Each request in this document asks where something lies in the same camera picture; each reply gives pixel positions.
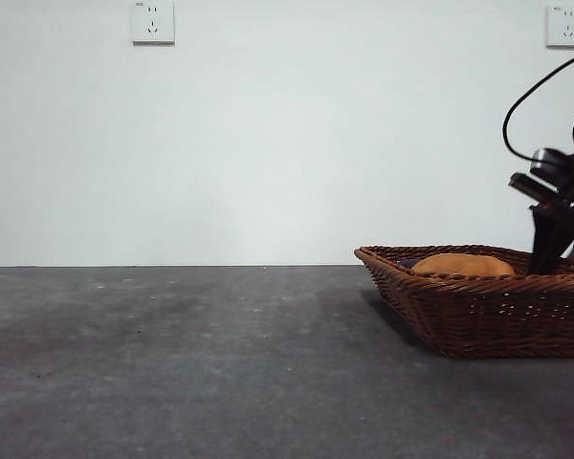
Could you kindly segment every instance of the bread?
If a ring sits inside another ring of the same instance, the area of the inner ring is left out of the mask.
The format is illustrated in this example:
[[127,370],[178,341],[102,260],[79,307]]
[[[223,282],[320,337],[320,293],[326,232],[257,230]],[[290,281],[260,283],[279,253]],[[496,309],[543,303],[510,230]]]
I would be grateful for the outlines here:
[[494,256],[466,253],[438,253],[419,261],[412,269],[418,274],[515,275],[512,266]]

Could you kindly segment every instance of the woven basket rim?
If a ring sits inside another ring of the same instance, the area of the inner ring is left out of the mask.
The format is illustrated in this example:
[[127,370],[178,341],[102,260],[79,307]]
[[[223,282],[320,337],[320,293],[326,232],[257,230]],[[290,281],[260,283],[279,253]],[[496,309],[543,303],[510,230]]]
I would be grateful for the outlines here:
[[[496,276],[496,275],[486,275],[486,276],[480,276],[480,275],[464,275],[464,274],[451,274],[451,273],[434,273],[434,272],[428,272],[428,273],[416,273],[413,269],[411,268],[407,268],[403,265],[400,265],[399,263],[389,260],[383,256],[381,256],[380,254],[378,254],[376,251],[378,249],[392,249],[392,250],[419,250],[419,251],[424,251],[424,250],[436,250],[436,249],[446,249],[447,251],[449,251],[450,249],[457,249],[457,250],[488,250],[488,251],[504,251],[504,252],[511,252],[513,254],[518,254],[518,255],[526,255],[526,256],[531,256],[531,252],[528,251],[518,251],[518,250],[514,250],[514,249],[506,249],[503,247],[496,247],[496,246],[488,246],[488,245],[481,245],[481,244],[476,244],[476,245],[446,245],[446,246],[362,246],[359,247],[358,249],[355,250],[355,254],[356,256],[358,256],[358,258],[361,258],[358,255],[358,251],[361,253],[364,253],[365,255],[374,258],[375,260],[377,260],[377,262],[387,266],[388,268],[391,268],[392,270],[395,271],[399,271],[401,273],[405,273],[408,274],[412,277],[416,277],[416,278],[426,278],[429,279],[430,281],[437,281],[438,279],[444,280],[444,281],[474,281],[474,280],[478,280],[478,281],[528,281],[532,282],[532,283],[543,283],[543,282],[551,282],[551,283],[557,283],[557,282],[565,282],[566,280],[574,280],[574,273],[553,273],[553,274],[515,274],[515,275],[509,275],[509,274],[504,274],[504,275],[500,275],[500,276]],[[574,258],[564,258],[563,259],[564,262],[569,263],[570,265],[572,265],[574,267]]]

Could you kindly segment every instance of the white wall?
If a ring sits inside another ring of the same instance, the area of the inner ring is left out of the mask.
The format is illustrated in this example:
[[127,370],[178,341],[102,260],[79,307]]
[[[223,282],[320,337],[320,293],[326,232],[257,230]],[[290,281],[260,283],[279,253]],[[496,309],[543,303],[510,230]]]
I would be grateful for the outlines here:
[[[573,51],[541,0],[0,0],[0,266],[350,264],[361,245],[527,250],[500,127]],[[574,67],[517,111],[571,150]]]

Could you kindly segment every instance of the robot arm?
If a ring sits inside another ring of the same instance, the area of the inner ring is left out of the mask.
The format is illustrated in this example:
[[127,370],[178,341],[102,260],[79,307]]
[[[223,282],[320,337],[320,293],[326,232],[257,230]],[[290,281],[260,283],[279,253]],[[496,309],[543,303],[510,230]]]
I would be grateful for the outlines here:
[[544,148],[532,160],[529,171],[541,181],[515,173],[509,185],[538,201],[530,207],[536,232],[529,273],[546,274],[574,242],[574,154]]

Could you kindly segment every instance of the wall outlet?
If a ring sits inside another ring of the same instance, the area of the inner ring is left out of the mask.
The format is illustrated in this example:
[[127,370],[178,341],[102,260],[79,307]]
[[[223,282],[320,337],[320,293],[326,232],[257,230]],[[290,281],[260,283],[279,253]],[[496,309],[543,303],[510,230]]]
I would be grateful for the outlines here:
[[173,0],[137,1],[130,11],[135,45],[174,44]]
[[574,48],[574,4],[546,7],[546,46]]

